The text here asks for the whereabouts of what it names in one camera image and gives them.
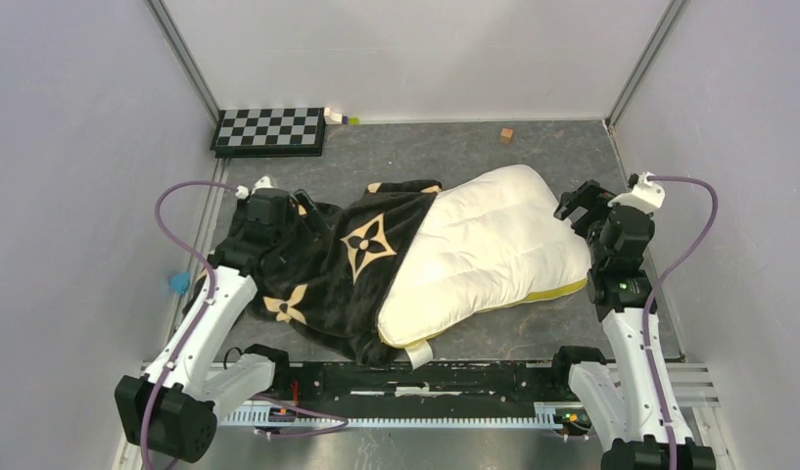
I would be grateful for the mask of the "black pillowcase with yellow flowers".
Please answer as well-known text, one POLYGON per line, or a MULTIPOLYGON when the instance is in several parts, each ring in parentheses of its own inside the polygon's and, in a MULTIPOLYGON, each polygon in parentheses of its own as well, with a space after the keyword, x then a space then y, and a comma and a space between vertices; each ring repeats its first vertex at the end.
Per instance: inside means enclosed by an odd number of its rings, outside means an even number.
POLYGON ((372 183, 345 208, 317 202, 331 232, 286 233, 262 259, 259 291, 245 311, 289 324, 357 364, 384 368, 400 349, 384 344, 376 317, 442 185, 437 180, 372 183))

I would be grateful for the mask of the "white pillow with yellow edge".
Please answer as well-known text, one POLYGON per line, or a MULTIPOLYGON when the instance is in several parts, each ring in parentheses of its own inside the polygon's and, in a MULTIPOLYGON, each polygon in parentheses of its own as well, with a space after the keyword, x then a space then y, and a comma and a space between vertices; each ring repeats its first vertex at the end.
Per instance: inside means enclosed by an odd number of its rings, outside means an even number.
POLYGON ((587 284, 586 242, 553 213, 532 167, 483 173, 436 196, 376 317, 380 340, 432 360, 429 340, 476 313, 572 295, 587 284))

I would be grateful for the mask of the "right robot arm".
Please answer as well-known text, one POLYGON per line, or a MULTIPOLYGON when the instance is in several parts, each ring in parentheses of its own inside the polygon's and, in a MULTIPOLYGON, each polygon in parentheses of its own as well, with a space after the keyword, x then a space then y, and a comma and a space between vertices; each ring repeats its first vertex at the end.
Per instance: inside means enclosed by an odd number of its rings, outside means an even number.
POLYGON ((615 356, 612 380, 597 348, 566 346, 553 357, 551 390, 578 398, 598 436, 603 469, 714 469, 714 451, 696 442, 686 424, 659 340, 655 297, 643 257, 655 233, 653 214, 664 202, 665 177, 646 172, 614 194, 589 180, 565 192, 554 211, 588 246, 588 299, 615 356))

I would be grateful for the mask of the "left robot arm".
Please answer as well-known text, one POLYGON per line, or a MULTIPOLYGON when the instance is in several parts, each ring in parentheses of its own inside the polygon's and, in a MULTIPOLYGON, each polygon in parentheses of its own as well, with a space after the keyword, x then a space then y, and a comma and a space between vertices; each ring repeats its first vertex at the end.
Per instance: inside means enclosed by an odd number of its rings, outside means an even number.
POLYGON ((151 451, 200 460, 217 425, 256 395, 298 395, 288 354, 263 345, 246 347, 232 365, 211 373, 229 330, 259 291, 263 257, 283 247, 288 229, 310 228, 300 203, 315 209, 303 191, 242 187, 236 196, 237 231, 199 257, 204 279, 190 311, 145 371, 122 376, 115 389, 123 434, 140 447, 146 467, 151 451))

